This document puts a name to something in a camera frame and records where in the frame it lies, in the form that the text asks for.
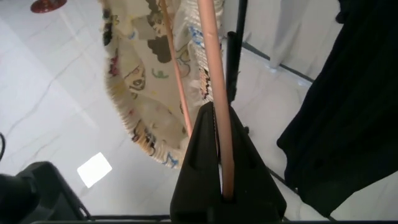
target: marble floor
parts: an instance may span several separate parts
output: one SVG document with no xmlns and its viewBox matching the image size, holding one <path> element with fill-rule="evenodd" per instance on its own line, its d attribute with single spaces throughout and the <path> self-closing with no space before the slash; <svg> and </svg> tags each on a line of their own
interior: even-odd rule
<svg viewBox="0 0 398 224">
<path fill-rule="evenodd" d="M 7 139 L 0 172 L 16 174 L 32 162 L 51 161 L 92 214 L 168 214 L 178 170 L 155 162 L 129 139 L 106 96 L 97 0 L 68 0 L 46 14 L 31 13 L 31 3 L 0 1 L 0 132 Z M 266 165 L 283 176 L 286 158 L 275 141 L 311 83 L 267 65 L 243 50 L 233 107 Z M 84 180 L 79 167 L 92 157 L 107 169 L 99 180 Z M 275 181 L 289 220 L 326 220 Z M 374 218 L 352 205 L 334 214 Z"/>
</svg>

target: red object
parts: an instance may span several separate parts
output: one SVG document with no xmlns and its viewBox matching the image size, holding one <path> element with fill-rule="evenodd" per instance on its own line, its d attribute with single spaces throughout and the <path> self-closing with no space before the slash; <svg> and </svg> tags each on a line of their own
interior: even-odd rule
<svg viewBox="0 0 398 224">
<path fill-rule="evenodd" d="M 37 0 L 33 2 L 30 10 L 34 13 L 45 13 L 54 11 L 67 3 L 67 0 Z"/>
</svg>

